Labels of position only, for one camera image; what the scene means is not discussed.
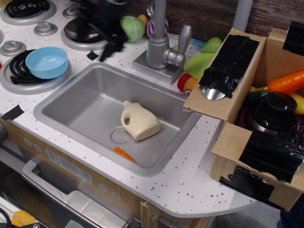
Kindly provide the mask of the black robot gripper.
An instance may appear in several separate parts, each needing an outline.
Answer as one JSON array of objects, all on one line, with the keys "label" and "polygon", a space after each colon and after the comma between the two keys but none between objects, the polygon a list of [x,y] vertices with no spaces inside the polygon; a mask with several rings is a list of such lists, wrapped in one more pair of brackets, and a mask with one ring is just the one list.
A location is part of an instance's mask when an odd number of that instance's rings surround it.
[{"label": "black robot gripper", "polygon": [[91,25],[102,32],[109,41],[105,46],[100,62],[115,52],[121,52],[127,35],[120,25],[121,18],[129,4],[128,0],[81,0],[77,18],[77,40],[84,41]]}]

